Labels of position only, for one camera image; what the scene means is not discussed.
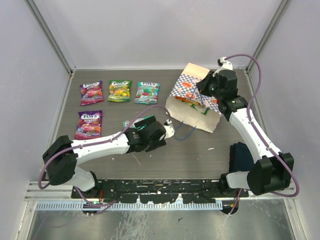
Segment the checkered paper bag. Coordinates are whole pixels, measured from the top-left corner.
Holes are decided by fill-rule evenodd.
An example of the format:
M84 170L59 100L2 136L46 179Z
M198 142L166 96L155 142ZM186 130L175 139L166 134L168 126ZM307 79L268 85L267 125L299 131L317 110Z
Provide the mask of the checkered paper bag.
M213 133L222 114L214 97L200 94L196 84L209 69L188 63L175 82L165 103L172 118L193 128Z

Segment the teal mint candy packet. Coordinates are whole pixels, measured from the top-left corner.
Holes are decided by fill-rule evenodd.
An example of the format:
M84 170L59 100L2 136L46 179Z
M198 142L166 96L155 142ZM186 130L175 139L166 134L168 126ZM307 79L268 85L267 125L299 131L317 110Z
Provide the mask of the teal mint candy packet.
M138 82L134 103L146 105L157 104L160 87L160 83L145 81Z

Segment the green yellow candy packet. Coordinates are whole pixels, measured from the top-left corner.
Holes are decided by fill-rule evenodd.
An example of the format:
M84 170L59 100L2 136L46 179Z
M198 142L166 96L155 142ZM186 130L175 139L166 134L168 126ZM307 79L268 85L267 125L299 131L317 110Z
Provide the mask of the green yellow candy packet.
M129 102L131 99L131 80L110 80L109 81L109 102Z

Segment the purple candy snack packet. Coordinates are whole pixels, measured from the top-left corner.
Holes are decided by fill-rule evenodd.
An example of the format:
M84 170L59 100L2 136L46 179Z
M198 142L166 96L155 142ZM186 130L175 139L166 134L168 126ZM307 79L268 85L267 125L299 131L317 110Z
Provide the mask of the purple candy snack packet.
M102 81L96 81L93 83L86 83L80 85L81 93L81 106L87 106L104 101L102 91Z

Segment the orange fruit candy packet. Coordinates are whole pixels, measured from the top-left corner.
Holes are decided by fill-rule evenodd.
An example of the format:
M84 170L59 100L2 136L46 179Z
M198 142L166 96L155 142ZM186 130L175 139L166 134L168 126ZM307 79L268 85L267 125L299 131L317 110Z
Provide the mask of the orange fruit candy packet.
M188 104L190 104L190 105L199 105L198 102L193 101L193 100L190 100L190 99L187 99L187 98L175 96L175 99L176 99L176 100L180 100L180 101L182 101L183 103L188 103Z

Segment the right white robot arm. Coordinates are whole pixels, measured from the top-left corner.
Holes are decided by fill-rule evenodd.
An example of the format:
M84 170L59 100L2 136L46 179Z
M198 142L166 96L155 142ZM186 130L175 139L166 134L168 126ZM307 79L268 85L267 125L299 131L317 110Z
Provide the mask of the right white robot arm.
M235 71L224 69L210 71L196 84L201 95L216 98L219 111L239 132L253 159L250 170L222 174L219 191L225 197L231 197L237 189L249 190L256 196L278 194L290 186L294 158L269 140L254 120L246 99L238 94L237 82Z

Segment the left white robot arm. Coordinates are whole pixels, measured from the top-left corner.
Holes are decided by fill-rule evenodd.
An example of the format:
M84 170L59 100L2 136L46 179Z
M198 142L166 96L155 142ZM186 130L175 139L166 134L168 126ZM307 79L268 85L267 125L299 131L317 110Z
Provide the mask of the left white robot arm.
M101 190L96 174L80 165L109 155L150 152L166 145L175 134L172 122L164 124L154 116L127 125L113 135L70 140L67 135L58 137L43 154L47 186L71 185L86 198L96 198Z

